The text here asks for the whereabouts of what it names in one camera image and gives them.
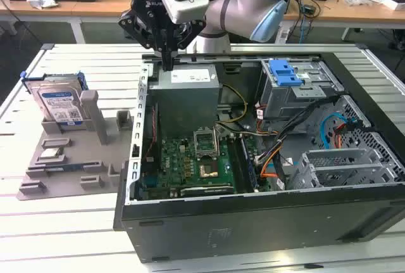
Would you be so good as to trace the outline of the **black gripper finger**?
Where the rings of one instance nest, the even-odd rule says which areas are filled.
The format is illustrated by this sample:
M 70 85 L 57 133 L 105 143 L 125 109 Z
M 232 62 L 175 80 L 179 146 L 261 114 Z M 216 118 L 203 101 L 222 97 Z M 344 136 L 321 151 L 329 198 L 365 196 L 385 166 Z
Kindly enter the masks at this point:
M 163 70 L 168 70 L 168 50 L 165 31 L 158 22 L 153 11 L 136 13 L 128 10 L 119 20 L 120 27 L 146 49 L 153 49 L 161 58 Z
M 204 20 L 193 20 L 168 27 L 168 70 L 173 70 L 179 49 L 185 49 L 205 28 Z

